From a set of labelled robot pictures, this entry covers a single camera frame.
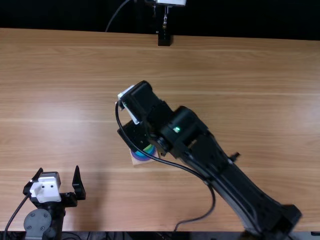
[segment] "green object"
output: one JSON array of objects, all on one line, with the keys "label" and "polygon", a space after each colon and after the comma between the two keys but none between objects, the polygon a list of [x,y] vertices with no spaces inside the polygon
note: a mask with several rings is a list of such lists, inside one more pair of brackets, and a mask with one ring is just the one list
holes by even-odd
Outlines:
[{"label": "green object", "polygon": [[180,132],[180,127],[176,126],[173,131],[175,131],[176,133]]}]

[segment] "wood grain surface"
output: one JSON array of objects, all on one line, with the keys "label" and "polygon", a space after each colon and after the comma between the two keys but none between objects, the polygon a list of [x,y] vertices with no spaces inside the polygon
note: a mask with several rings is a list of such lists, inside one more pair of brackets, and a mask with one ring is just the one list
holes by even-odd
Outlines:
[{"label": "wood grain surface", "polygon": [[[117,94],[147,80],[175,109],[193,109],[238,166],[272,198],[295,204],[296,231],[320,231],[320,42],[0,29],[0,229],[42,167],[87,200],[65,231],[171,231],[210,207],[207,187],[160,163],[133,167],[117,134]],[[129,115],[120,115],[125,123]],[[11,230],[23,230],[27,201]],[[206,220],[181,231],[242,231],[217,197]]]}]

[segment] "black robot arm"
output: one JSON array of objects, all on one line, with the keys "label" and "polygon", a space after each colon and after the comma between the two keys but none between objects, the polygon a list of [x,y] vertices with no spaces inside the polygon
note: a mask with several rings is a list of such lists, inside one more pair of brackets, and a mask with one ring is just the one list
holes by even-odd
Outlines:
[{"label": "black robot arm", "polygon": [[227,156],[193,111],[184,106],[172,111],[146,81],[118,97],[120,107],[132,117],[124,131],[144,129],[143,136],[161,155],[170,153],[203,175],[239,216],[248,235],[257,240],[284,240],[289,235],[302,216],[299,209],[282,205],[260,190],[236,166],[239,154]]},{"label": "black robot arm", "polygon": [[76,207],[78,200],[86,199],[86,191],[81,181],[79,167],[76,166],[72,187],[74,192],[59,193],[61,185],[59,173],[44,172],[42,168],[24,186],[23,194],[37,209],[31,211],[24,220],[25,240],[60,240],[65,208]]}]

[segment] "black background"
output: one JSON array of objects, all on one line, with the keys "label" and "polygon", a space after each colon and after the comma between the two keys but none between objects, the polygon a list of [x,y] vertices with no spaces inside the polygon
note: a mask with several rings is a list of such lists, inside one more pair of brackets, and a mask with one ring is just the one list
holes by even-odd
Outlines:
[{"label": "black background", "polygon": [[[123,0],[7,0],[0,27],[103,32]],[[154,34],[153,10],[131,0],[110,32]],[[320,1],[187,0],[168,18],[174,35],[320,40]]]}]

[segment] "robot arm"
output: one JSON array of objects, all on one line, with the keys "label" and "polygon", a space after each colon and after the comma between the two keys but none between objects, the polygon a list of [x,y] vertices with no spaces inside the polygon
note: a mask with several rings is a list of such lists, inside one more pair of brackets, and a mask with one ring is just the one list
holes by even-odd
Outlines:
[{"label": "robot arm", "polygon": [[118,97],[120,107],[134,119],[120,132],[129,147],[126,129],[143,126],[146,140],[162,156],[170,153],[205,177],[236,212],[247,234],[258,240],[284,240],[289,235],[302,216],[299,209],[280,204],[250,181],[235,164],[239,154],[227,156],[194,112],[184,106],[172,111],[146,81]]},{"label": "robot arm", "polygon": [[58,172],[44,172],[42,168],[24,186],[23,194],[37,207],[24,220],[25,240],[60,240],[65,208],[76,207],[78,200],[86,199],[79,167],[76,166],[72,187],[74,192],[59,193]]}]

